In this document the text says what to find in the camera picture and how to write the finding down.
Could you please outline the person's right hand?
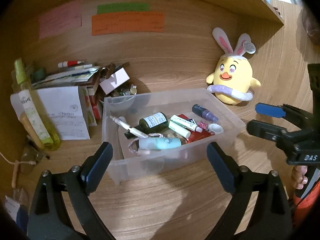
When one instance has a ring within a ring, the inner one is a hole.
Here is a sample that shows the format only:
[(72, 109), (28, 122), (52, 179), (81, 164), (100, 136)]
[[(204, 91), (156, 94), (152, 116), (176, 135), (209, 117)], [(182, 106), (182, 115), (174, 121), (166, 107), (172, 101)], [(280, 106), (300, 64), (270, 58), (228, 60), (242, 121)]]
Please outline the person's right hand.
[(291, 172), (292, 186), (295, 189), (301, 190), (308, 182), (308, 178), (305, 176), (308, 171), (307, 166), (297, 165), (294, 166)]

